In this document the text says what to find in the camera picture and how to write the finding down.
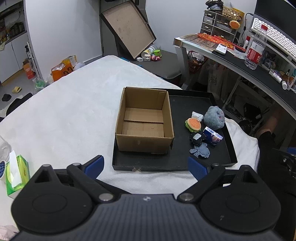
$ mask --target red bottle cap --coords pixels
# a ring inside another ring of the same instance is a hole
[[[262,28],[262,29],[264,29],[265,31],[267,31],[267,30],[268,30],[268,27],[267,27],[267,26],[265,26],[265,25],[263,25],[263,24],[261,25],[261,28]]]

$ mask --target white charger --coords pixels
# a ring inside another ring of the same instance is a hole
[[[219,44],[216,51],[220,54],[226,54],[227,47],[223,44]]]

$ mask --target ribbed gray panel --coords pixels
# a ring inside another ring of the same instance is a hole
[[[119,201],[98,206],[80,227],[55,236],[22,232],[13,241],[278,241],[268,231],[251,236],[229,234],[203,220],[194,205],[177,202],[170,194],[124,194]]]

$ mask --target blue-gray cloth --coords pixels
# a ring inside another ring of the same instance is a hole
[[[225,124],[224,112],[218,106],[210,106],[205,113],[204,123],[213,131],[222,128]]]
[[[208,158],[210,156],[210,151],[207,148],[207,144],[203,143],[200,146],[195,146],[193,149],[189,150],[191,154],[194,154],[196,157],[202,156]]]

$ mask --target black tray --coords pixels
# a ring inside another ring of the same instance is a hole
[[[185,91],[167,89],[170,97],[170,107],[174,126],[175,138],[173,148],[167,154],[150,154],[143,152],[119,151],[115,138],[112,166],[121,171],[186,171],[187,158],[192,145],[189,141],[190,131],[185,127],[185,120],[191,117],[192,111],[205,114],[210,106],[216,106],[212,93],[200,91]],[[234,147],[226,127],[216,131],[223,140],[215,147],[208,144],[209,158],[202,158],[207,163],[220,163],[225,167],[237,163]]]

